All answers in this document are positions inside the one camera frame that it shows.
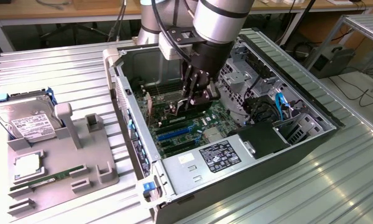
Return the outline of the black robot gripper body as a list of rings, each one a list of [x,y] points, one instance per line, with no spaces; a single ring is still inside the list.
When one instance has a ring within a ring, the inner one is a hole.
[[[219,72],[230,57],[231,50],[234,48],[235,41],[226,44],[218,44],[214,42],[194,43],[191,62],[183,60],[183,78],[187,73],[190,65],[198,70],[203,70],[210,73],[210,77],[218,79]]]

